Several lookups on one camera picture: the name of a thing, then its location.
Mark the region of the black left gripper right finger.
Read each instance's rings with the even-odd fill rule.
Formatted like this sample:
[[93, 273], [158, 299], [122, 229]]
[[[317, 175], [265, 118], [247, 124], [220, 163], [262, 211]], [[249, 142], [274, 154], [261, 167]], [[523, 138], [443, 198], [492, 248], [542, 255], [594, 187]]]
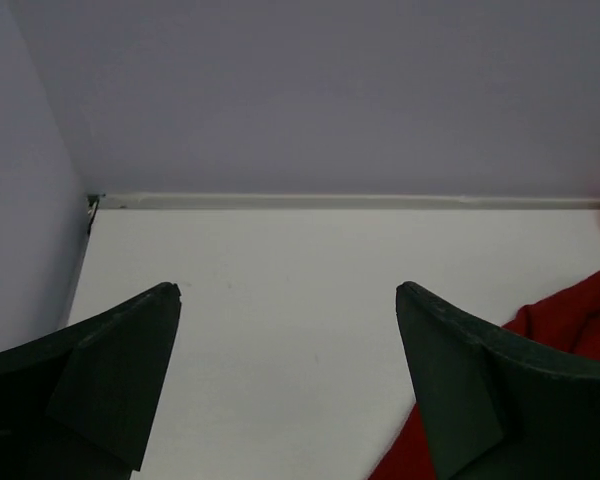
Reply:
[[600, 479], [600, 362], [468, 314], [414, 282], [396, 315], [439, 479]]

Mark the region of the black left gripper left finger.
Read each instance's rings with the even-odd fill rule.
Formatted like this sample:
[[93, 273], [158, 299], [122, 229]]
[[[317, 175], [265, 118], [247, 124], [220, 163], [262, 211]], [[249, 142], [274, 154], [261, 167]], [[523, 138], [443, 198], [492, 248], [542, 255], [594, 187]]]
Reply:
[[160, 283], [0, 352], [0, 479], [128, 479], [140, 470], [181, 313]]

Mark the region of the red t-shirt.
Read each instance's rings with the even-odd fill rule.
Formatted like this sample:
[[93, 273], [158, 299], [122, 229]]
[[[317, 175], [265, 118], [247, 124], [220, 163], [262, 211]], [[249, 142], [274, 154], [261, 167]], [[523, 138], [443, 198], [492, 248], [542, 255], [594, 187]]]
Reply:
[[[561, 352], [600, 362], [600, 271], [541, 301], [521, 307], [499, 326]], [[375, 479], [437, 478], [416, 403], [372, 471]]]

